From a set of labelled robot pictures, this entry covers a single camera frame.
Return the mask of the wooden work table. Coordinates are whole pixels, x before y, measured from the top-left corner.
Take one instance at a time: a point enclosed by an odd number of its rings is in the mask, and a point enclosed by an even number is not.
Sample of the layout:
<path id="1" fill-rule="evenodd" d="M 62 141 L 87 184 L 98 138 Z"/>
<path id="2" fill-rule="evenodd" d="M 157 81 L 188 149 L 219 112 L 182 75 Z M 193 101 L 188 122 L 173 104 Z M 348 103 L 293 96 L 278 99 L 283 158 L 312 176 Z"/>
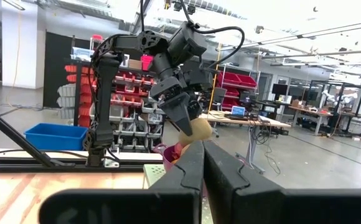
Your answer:
<path id="1" fill-rule="evenodd" d="M 207 113 L 202 113 L 199 118 L 205 118 L 208 122 L 214 123 L 229 123 L 229 124 L 240 124 L 245 125 L 248 128 L 248 146 L 246 147 L 246 155 L 243 156 L 239 153 L 235 153 L 235 157 L 246 164 L 251 169 L 257 171 L 259 174 L 263 174 L 265 170 L 253 162 L 255 155 L 256 145 L 259 142 L 258 138 L 255 135 L 258 135 L 259 128 L 264 127 L 269 131 L 268 137 L 271 135 L 271 130 L 275 128 L 290 128 L 291 126 L 280 121 L 275 121 L 273 119 L 265 118 L 258 115 L 256 119 L 246 119 L 246 118 L 237 118 L 231 119 L 231 113 L 227 111 L 209 111 Z"/>

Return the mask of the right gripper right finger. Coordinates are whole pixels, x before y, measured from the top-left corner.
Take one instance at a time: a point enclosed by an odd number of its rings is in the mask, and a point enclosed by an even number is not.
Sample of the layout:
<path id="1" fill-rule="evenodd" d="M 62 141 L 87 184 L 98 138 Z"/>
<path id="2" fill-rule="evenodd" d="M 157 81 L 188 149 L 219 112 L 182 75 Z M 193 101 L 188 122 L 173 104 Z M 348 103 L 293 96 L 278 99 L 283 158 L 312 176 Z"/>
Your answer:
<path id="1" fill-rule="evenodd" d="M 286 189 L 214 142 L 203 145 L 214 224 L 361 224 L 361 189 Z"/>

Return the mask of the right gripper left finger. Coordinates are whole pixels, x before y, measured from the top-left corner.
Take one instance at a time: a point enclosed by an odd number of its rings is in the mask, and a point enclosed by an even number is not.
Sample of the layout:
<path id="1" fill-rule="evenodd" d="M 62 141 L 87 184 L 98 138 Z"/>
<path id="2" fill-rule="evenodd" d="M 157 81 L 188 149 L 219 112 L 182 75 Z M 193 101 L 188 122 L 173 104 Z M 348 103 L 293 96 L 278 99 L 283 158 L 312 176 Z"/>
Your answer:
<path id="1" fill-rule="evenodd" d="M 195 141 L 148 189 L 68 189 L 49 196 L 40 224 L 201 224 L 204 144 Z"/>

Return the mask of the pale green perforated metal stand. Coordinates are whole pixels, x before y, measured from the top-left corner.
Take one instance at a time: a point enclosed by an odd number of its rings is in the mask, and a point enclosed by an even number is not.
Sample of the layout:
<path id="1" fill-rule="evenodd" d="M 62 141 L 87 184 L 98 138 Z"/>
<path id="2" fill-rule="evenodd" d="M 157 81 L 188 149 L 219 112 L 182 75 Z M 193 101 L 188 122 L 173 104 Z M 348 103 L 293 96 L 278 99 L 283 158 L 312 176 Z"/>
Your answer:
<path id="1" fill-rule="evenodd" d="M 145 164 L 143 166 L 143 188 L 148 189 L 157 180 L 159 180 L 165 173 L 164 166 L 162 164 Z"/>

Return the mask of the shelf rack with red bins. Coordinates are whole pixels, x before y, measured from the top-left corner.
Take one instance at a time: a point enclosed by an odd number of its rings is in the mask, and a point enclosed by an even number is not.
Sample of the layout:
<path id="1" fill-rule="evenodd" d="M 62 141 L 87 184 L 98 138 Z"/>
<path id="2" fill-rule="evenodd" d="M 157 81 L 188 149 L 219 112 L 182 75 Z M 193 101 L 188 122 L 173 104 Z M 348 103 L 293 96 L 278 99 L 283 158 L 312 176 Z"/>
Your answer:
<path id="1" fill-rule="evenodd" d="M 88 64 L 102 41 L 102 36 L 93 35 L 86 49 L 71 43 L 70 60 L 64 66 L 68 83 L 57 90 L 59 115 L 70 124 L 92 126 L 97 80 Z M 109 122 L 113 129 L 113 151 L 152 152 L 162 142 L 164 113 L 149 97 L 155 80 L 144 66 L 144 60 L 131 60 L 124 55 L 112 81 Z"/>

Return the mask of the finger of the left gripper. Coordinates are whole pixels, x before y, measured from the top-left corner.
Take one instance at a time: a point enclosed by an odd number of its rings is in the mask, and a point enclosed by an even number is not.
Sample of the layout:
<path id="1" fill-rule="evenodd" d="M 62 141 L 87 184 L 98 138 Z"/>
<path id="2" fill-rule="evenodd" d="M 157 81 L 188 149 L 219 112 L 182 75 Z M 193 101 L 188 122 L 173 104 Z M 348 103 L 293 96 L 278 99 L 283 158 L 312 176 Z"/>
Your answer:
<path id="1" fill-rule="evenodd" d="M 165 99 L 159 103 L 160 109 L 177 125 L 177 127 L 187 136 L 192 134 L 189 112 L 187 106 L 190 96 L 183 92 L 172 98 Z"/>

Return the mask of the open laptop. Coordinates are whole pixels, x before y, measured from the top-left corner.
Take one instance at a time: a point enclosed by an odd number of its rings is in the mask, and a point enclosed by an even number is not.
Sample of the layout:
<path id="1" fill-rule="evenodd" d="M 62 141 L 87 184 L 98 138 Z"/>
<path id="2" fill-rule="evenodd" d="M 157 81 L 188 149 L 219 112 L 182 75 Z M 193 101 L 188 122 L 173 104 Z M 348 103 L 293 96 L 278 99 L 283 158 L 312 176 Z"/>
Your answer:
<path id="1" fill-rule="evenodd" d="M 245 115 L 245 108 L 241 106 L 232 106 L 231 113 L 228 115 L 229 119 L 247 120 Z"/>

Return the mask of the magenta plastic colander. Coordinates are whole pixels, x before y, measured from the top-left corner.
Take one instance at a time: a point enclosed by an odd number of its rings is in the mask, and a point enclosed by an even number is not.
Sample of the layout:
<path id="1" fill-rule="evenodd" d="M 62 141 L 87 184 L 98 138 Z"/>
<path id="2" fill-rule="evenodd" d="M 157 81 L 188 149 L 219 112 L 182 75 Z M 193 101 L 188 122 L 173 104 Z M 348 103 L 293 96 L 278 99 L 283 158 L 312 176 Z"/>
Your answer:
<path id="1" fill-rule="evenodd" d="M 174 159 L 172 158 L 172 153 L 174 151 L 174 146 L 166 147 L 165 150 L 162 152 L 162 158 L 163 158 L 163 165 L 165 171 L 169 171 L 173 164 L 171 163 Z"/>

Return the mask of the black aluminium table frame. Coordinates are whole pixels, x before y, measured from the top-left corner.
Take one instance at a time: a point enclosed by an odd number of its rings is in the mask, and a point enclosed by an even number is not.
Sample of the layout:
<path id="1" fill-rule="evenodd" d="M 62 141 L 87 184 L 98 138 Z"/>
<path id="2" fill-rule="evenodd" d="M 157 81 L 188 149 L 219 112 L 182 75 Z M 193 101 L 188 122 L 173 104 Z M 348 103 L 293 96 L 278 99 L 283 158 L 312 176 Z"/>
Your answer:
<path id="1" fill-rule="evenodd" d="M 87 131 L 87 155 L 76 151 L 40 151 L 0 116 L 0 131 L 18 144 L 21 156 L 0 156 L 0 173 L 20 172 L 141 172 L 146 164 L 161 164 L 162 156 L 152 153 L 113 153 L 109 145 L 99 145 L 95 133 Z"/>

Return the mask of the rack of large red bins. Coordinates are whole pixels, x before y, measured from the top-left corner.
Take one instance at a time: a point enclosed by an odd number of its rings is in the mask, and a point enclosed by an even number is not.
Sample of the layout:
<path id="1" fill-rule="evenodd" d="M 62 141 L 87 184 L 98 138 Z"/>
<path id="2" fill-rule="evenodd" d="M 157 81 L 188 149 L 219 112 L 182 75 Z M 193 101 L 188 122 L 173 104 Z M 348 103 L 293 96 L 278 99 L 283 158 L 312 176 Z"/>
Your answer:
<path id="1" fill-rule="evenodd" d="M 216 87 L 226 90 L 222 103 L 223 110 L 230 111 L 233 106 L 240 106 L 240 96 L 256 90 L 257 83 L 251 72 L 236 69 L 230 64 L 219 65 L 218 70 Z"/>

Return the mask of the brown green toy kiwi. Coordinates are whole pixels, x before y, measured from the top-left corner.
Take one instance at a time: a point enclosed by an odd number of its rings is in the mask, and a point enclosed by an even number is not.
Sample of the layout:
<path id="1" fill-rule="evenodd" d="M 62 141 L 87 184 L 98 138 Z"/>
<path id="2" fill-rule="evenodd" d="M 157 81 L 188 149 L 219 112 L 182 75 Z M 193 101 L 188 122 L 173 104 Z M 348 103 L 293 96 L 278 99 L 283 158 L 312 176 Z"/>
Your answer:
<path id="1" fill-rule="evenodd" d="M 178 136 L 178 143 L 181 146 L 186 146 L 194 141 L 209 139 L 212 135 L 212 128 L 209 122 L 204 118 L 196 118 L 190 122 L 192 128 L 192 135 L 188 136 L 183 131 L 180 131 Z"/>

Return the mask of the blue plastic bin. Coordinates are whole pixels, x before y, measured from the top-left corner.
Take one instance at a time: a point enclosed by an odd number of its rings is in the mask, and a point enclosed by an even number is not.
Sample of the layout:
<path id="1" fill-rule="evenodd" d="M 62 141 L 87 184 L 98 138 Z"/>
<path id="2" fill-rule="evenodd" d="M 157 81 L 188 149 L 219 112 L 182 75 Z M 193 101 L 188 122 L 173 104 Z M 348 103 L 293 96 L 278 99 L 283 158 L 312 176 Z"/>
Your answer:
<path id="1" fill-rule="evenodd" d="M 82 151 L 88 128 L 64 124 L 39 123 L 24 132 L 38 150 Z"/>

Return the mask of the black cage frame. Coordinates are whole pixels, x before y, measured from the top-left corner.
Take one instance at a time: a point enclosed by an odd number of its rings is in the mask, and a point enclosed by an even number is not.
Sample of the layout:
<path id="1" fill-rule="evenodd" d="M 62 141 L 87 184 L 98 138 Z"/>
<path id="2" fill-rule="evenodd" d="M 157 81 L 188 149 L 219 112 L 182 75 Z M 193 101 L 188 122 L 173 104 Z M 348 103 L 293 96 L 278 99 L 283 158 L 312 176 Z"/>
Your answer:
<path id="1" fill-rule="evenodd" d="M 325 115 L 330 116 L 328 126 L 331 134 L 361 136 L 361 83 L 312 80 L 306 93 L 307 102 L 314 99 L 310 95 L 314 90 L 319 91 L 316 97 L 319 101 L 318 112 L 320 113 L 324 107 L 330 108 L 330 111 L 325 112 Z M 322 94 L 324 90 L 335 96 L 357 93 L 358 97 L 349 104 L 341 105 L 338 103 L 333 106 L 330 101 L 327 101 L 327 97 Z"/>

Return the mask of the black computer monitor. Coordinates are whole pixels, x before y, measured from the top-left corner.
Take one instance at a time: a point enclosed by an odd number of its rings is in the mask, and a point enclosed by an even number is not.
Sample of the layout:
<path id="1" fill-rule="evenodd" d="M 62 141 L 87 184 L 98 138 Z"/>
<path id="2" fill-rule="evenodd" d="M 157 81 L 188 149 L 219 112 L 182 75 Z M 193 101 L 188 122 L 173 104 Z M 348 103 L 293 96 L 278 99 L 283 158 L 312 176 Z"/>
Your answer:
<path id="1" fill-rule="evenodd" d="M 275 83 L 271 91 L 271 93 L 274 95 L 283 95 L 283 96 L 287 95 L 287 92 L 288 92 L 288 86 L 279 83 Z"/>

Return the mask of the red orange toy mango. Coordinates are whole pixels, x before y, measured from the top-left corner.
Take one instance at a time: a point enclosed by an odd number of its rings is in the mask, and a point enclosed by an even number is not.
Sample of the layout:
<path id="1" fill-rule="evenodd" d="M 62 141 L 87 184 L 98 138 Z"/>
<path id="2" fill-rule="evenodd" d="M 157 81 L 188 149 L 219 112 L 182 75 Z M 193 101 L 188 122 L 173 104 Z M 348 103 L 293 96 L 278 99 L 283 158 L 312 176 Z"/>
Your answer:
<path id="1" fill-rule="evenodd" d="M 182 146 L 179 142 L 174 146 L 174 151 L 172 153 L 172 158 L 174 159 L 171 163 L 175 164 L 180 157 L 185 153 L 185 151 L 189 148 L 189 144 L 186 146 Z"/>

